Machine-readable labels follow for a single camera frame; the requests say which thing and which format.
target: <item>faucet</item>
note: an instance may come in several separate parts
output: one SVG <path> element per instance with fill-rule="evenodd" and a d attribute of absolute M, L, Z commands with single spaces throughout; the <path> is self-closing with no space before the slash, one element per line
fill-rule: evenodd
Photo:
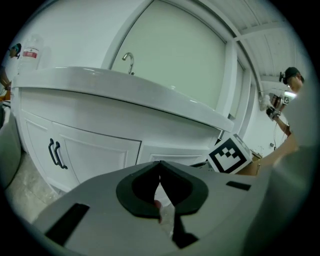
<path fill-rule="evenodd" d="M 132 68 L 134 67 L 134 63 L 135 63 L 134 55 L 133 55 L 131 52 L 127 52 L 127 53 L 122 57 L 122 60 L 125 61 L 128 56 L 130 57 L 130 68 L 129 68 L 128 74 L 129 74 L 129 75 L 134 75 L 135 73 L 133 73 L 133 72 L 131 73 L 131 70 L 132 70 Z"/>

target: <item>red object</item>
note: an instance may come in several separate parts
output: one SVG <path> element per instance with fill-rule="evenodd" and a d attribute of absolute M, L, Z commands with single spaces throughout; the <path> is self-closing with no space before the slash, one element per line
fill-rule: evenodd
<path fill-rule="evenodd" d="M 36 52 L 24 51 L 22 56 L 37 58 Z"/>

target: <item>cabinet handle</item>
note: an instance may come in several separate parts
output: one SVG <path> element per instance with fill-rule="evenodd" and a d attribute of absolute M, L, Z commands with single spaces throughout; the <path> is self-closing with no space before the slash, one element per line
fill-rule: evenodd
<path fill-rule="evenodd" d="M 52 138 L 50 138 L 49 153 L 50 153 L 50 156 L 51 156 L 51 158 L 52 158 L 53 163 L 57 166 L 58 163 L 56 162 L 56 160 L 55 160 L 55 158 L 54 158 L 54 155 L 52 154 L 52 151 L 51 151 L 51 146 L 52 146 L 53 144 L 55 144 L 55 143 L 54 143 L 54 140 L 53 140 Z"/>
<path fill-rule="evenodd" d="M 56 160 L 58 162 L 58 165 L 60 166 L 61 169 L 68 169 L 68 167 L 66 167 L 65 165 L 62 165 L 62 163 L 60 161 L 60 158 L 59 158 L 59 155 L 57 152 L 58 148 L 60 148 L 60 143 L 58 141 L 56 141 L 55 148 L 54 148 L 54 154 L 55 154 Z"/>

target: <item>floor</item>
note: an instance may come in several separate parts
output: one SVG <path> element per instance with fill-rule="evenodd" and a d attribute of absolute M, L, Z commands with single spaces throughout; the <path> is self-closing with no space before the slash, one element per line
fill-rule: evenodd
<path fill-rule="evenodd" d="M 5 189 L 7 200 L 15 213 L 30 223 L 62 194 L 62 191 L 52 191 L 25 152 L 21 155 L 20 166 L 11 184 Z"/>

